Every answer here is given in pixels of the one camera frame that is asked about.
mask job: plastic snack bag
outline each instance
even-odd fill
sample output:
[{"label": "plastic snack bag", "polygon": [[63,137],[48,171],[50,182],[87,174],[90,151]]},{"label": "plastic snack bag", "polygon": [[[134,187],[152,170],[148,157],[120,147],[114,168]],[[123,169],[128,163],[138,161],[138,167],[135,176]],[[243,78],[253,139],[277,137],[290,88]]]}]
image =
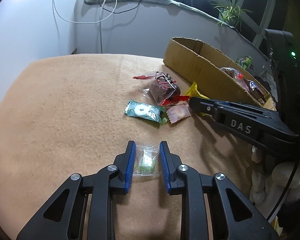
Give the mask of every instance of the plastic snack bag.
[{"label": "plastic snack bag", "polygon": [[168,122],[165,116],[165,109],[160,106],[151,106],[145,103],[130,100],[125,108],[125,113],[128,116],[140,117],[143,119],[152,120],[160,124]]},{"label": "plastic snack bag", "polygon": [[134,163],[133,176],[156,176],[158,171],[157,156],[159,149],[153,145],[136,145],[136,160]]},{"label": "plastic snack bag", "polygon": [[240,73],[236,69],[230,68],[230,67],[222,67],[222,68],[220,68],[220,70],[223,71],[224,73],[226,73],[228,76],[232,77],[234,79],[234,81],[237,82],[237,84],[239,86],[241,86],[248,93],[250,93],[250,90],[249,90],[247,84],[243,80],[243,74],[242,73]]},{"label": "plastic snack bag", "polygon": [[172,106],[167,110],[167,115],[171,123],[175,123],[181,119],[191,116],[190,106],[188,104],[181,104]]},{"label": "plastic snack bag", "polygon": [[180,95],[177,82],[165,72],[150,72],[133,78],[150,80],[149,92],[159,106],[172,106],[189,99],[189,96]]},{"label": "plastic snack bag", "polygon": [[234,81],[237,82],[242,88],[244,88],[248,93],[250,93],[256,100],[264,104],[266,102],[265,96],[258,87],[258,85],[251,81],[243,78],[243,74],[234,68],[223,67],[220,68],[221,71],[225,72],[227,75],[232,77]]}]

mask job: white wall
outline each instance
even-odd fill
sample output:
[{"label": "white wall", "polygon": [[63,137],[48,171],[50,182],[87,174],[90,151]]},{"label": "white wall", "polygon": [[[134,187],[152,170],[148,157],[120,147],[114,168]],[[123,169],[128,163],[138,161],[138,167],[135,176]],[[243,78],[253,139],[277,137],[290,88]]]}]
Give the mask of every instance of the white wall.
[{"label": "white wall", "polygon": [[[59,13],[74,18],[76,0],[55,0]],[[2,0],[0,3],[0,102],[31,62],[71,54],[76,48],[74,24],[57,15],[51,0]]]},{"label": "white wall", "polygon": [[[97,21],[99,5],[83,0],[55,0],[58,12],[68,20]],[[112,10],[114,4],[107,4]],[[119,2],[116,11],[137,3]],[[51,0],[2,0],[0,3],[0,102],[6,91],[31,62],[61,55],[100,53],[99,24],[71,24],[53,15]],[[255,68],[265,59],[249,42],[212,19],[175,5],[141,3],[138,9],[115,14],[102,22],[104,53],[135,54],[163,58],[172,37],[200,39],[236,60],[250,55]]]},{"label": "white wall", "polygon": [[[136,2],[118,2],[116,12],[133,8]],[[114,3],[105,8],[112,11]],[[100,6],[89,6],[78,0],[77,21],[99,19]],[[262,71],[264,56],[247,40],[228,26],[219,26],[213,19],[180,9],[175,5],[141,3],[138,9],[111,15],[102,22],[103,53],[135,54],[163,58],[172,37],[199,39],[233,60],[249,55],[255,69]],[[78,53],[100,53],[99,24],[77,25]]]}]

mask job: candy wrapper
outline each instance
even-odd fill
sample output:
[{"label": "candy wrapper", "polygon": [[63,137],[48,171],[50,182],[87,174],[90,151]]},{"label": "candy wrapper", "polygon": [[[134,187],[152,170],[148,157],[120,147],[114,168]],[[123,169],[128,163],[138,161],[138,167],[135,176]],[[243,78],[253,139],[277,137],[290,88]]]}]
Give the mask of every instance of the candy wrapper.
[{"label": "candy wrapper", "polygon": [[225,72],[227,75],[232,77],[234,81],[237,82],[242,88],[244,88],[248,93],[250,93],[256,100],[258,100],[261,104],[266,102],[265,96],[262,91],[258,87],[258,85],[251,81],[243,78],[243,74],[237,71],[234,68],[223,67],[220,68],[221,71]]},{"label": "candy wrapper", "polygon": [[133,78],[150,80],[149,92],[159,106],[172,106],[189,99],[189,96],[180,95],[177,82],[165,72],[150,72]]},{"label": "candy wrapper", "polygon": [[230,68],[230,67],[222,67],[222,68],[220,68],[220,70],[223,71],[224,73],[226,73],[228,76],[232,77],[234,79],[234,81],[237,82],[237,84],[240,87],[242,87],[248,93],[250,93],[249,87],[247,86],[247,84],[243,80],[243,74],[242,73],[240,73],[236,69]]},{"label": "candy wrapper", "polygon": [[250,94],[253,95],[260,103],[264,104],[266,99],[258,85],[251,80],[243,79],[243,81],[247,84]]},{"label": "candy wrapper", "polygon": [[191,87],[188,89],[188,91],[186,92],[185,95],[189,96],[191,98],[192,97],[201,97],[201,98],[209,99],[198,91],[198,85],[196,82],[192,83]]},{"label": "candy wrapper", "polygon": [[191,116],[191,109],[188,104],[172,106],[167,110],[167,115],[171,123],[175,123],[181,119]]},{"label": "candy wrapper", "polygon": [[152,120],[160,124],[168,122],[165,114],[165,109],[160,106],[151,106],[148,104],[130,100],[126,106],[125,113],[128,116],[140,117],[143,119]]},{"label": "candy wrapper", "polygon": [[252,62],[252,58],[249,57],[249,56],[245,56],[245,57],[243,57],[243,58],[239,58],[239,59],[237,59],[237,61],[236,61],[236,63],[237,63],[240,67],[242,67],[243,69],[246,69],[247,67],[249,67],[250,64],[251,64],[251,62]]},{"label": "candy wrapper", "polygon": [[224,73],[226,73],[228,76],[232,77],[232,78],[238,78],[238,79],[242,79],[243,78],[243,74],[240,73],[239,71],[237,71],[234,68],[231,67],[222,67],[220,68],[221,71],[223,71]]}]

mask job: green candy wrapper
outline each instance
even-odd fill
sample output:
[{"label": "green candy wrapper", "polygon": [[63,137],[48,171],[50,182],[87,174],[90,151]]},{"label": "green candy wrapper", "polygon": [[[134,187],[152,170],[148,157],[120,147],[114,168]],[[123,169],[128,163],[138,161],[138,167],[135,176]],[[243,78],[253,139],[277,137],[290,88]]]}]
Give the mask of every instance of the green candy wrapper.
[{"label": "green candy wrapper", "polygon": [[152,120],[160,124],[168,122],[168,117],[165,113],[165,109],[161,106],[152,106],[145,103],[136,102],[130,100],[125,113],[128,116],[140,117],[143,119]]}]

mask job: potted plant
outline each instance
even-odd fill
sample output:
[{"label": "potted plant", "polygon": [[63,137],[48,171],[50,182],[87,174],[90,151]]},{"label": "potted plant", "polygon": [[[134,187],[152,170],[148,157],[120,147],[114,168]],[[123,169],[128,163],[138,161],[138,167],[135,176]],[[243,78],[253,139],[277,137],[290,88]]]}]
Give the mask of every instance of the potted plant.
[{"label": "potted plant", "polygon": [[219,19],[221,22],[218,22],[220,24],[220,27],[226,23],[231,26],[237,27],[237,25],[240,23],[241,28],[241,15],[243,12],[252,12],[248,9],[242,9],[240,5],[238,5],[235,0],[228,0],[229,4],[221,4],[221,3],[213,3],[212,5],[215,5],[214,8],[216,8],[219,11]]}]

